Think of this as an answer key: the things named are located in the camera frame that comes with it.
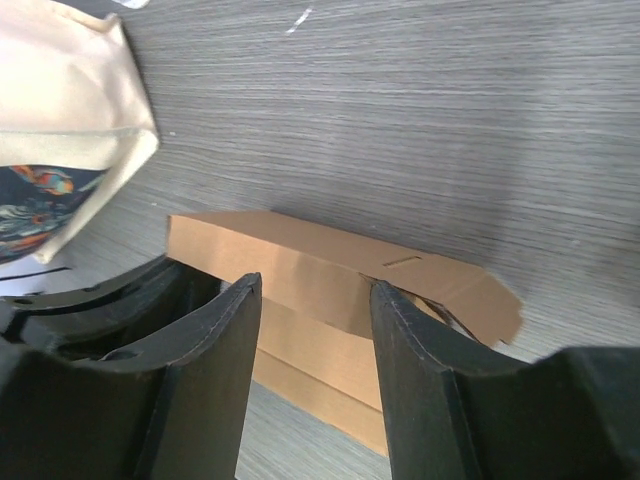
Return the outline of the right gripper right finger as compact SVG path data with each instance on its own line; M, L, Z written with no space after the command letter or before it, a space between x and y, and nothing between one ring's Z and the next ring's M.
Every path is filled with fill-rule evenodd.
M526 363L386 282L370 307L394 478L638 477L637 348L569 347Z

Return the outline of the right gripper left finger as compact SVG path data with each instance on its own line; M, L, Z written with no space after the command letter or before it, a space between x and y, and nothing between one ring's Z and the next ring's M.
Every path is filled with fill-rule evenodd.
M247 274L99 360L1 345L5 479L231 479L261 319Z

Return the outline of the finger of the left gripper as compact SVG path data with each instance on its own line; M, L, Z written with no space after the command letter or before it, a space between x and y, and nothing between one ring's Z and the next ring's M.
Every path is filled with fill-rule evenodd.
M100 359L202 307L222 281L164 255L91 287L1 298L1 338Z

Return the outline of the small cardboard box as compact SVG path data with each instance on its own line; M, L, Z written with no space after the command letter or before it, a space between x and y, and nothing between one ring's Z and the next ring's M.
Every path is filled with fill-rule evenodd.
M171 215L167 253L228 283L259 273L254 380L378 454L375 281L487 346L513 341L522 324L521 301L482 267L271 211Z

